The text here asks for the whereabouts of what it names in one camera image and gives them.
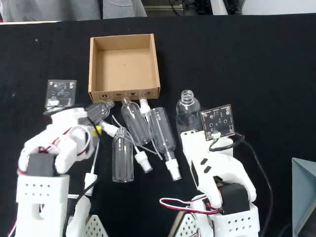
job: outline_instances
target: perforated plastic part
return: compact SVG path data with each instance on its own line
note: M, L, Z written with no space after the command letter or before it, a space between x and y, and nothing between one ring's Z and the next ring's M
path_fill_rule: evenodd
M197 232L197 226L192 214L184 215L182 222L174 237L191 237Z
M97 215L92 215L85 226L86 237L109 237Z
M257 237L260 230L258 208L252 203L249 211L209 217L214 223L216 237Z
M37 177L20 175L17 184L17 202L47 203L67 200L69 176Z

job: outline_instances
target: open cardboard box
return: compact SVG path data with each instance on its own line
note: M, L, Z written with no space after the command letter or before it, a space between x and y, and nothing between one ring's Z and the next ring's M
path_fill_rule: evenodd
M94 37L90 40L92 101L127 96L158 99L160 82L154 35Z

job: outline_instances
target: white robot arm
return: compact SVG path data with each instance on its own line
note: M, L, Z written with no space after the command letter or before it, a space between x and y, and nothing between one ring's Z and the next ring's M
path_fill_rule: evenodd
M222 206L221 194L213 177L220 177L227 183L239 183L245 186L249 201L253 202L257 195L249 176L241 162L233 157L233 149L221 152L210 152L212 141L206 141L204 132L188 131L181 134L183 152L190 166L197 189L206 194L214 208ZM230 138L220 138L213 147L223 147L231 144Z
M18 163L16 237L62 236L69 189L69 175L65 173L74 162L90 158L99 142L93 126L79 124L79 119L86 117L84 108L58 112L51 116L52 124L46 130L25 143ZM39 162L32 161L34 156L39 156ZM39 165L41 158L49 159L51 166ZM43 174L45 169L54 169L54 175ZM41 215L39 205L43 204ZM76 208L75 222L67 228L67 236L84 236L89 199L82 197L78 206L82 207Z
M243 165L233 157L233 149L210 152L212 141L206 141L204 131L187 131L181 134L183 152L190 166L196 187L209 200L210 209L223 208L222 193L214 177L225 183L238 183L247 191L249 210L232 214L212 215L195 213L196 225L201 237L257 237L260 230L258 209L252 203L256 199L256 189L249 179ZM220 138L215 147L231 144L230 138ZM202 200L190 204L195 210L207 210Z

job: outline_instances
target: clear plastic bottle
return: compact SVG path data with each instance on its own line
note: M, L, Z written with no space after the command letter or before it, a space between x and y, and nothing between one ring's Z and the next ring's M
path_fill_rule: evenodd
M112 180L120 183L134 180L133 144L124 127L119 128L113 139Z
M143 146L149 143L152 138L148 124L140 114L138 104L131 102L128 97L123 98L122 104L121 113L135 145Z
M85 108L88 113L88 117L95 123L99 124L110 114L110 109L114 107L115 103L113 100L108 101L97 101ZM79 124L91 125L87 118L81 118Z
M176 112L179 137L182 132L191 130L199 132L203 130L200 104L191 90L182 91Z
M154 108L149 112L149 124L158 151L164 154L166 166L173 180L181 179L178 162L174 156L176 141L172 135L170 123L164 108Z

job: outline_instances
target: black table surface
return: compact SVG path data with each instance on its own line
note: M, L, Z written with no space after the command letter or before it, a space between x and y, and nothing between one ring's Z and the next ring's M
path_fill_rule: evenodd
M176 134L175 105L191 89L204 108L232 104L235 127L253 145L274 191L267 236L291 220L291 158L315 157L316 15L171 17L0 26L0 236L13 225L17 204L16 168L23 144L49 123L43 106L47 80L78 81L76 102L88 103L89 39L154 33L161 95ZM113 114L121 121L120 103ZM135 180L111 179L112 140L103 136L97 172L103 173L91 198L110 236L167 236L176 211L161 197L190 199L198 192L179 147L182 179L173 182L164 162L150 156L154 170L135 164ZM251 152L240 145L235 157L257 191L264 222L269 193ZM79 193L92 159L70 170L70 193Z

